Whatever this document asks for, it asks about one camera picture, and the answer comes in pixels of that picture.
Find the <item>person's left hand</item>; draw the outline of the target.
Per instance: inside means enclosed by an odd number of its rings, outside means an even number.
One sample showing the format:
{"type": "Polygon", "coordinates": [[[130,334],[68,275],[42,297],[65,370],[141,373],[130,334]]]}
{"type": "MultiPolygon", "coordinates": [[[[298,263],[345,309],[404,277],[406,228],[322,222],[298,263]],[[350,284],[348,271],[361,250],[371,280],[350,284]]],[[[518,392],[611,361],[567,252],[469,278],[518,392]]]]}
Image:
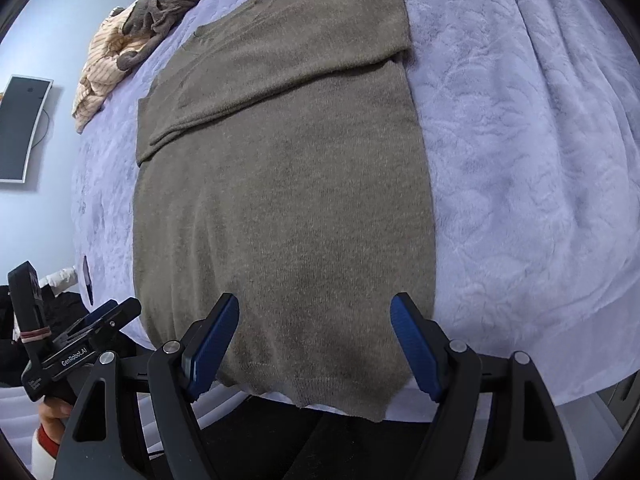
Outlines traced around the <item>person's left hand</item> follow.
{"type": "Polygon", "coordinates": [[[45,398],[38,406],[40,427],[38,441],[42,445],[60,445],[64,436],[64,420],[70,417],[73,407],[57,398],[45,398]]]}

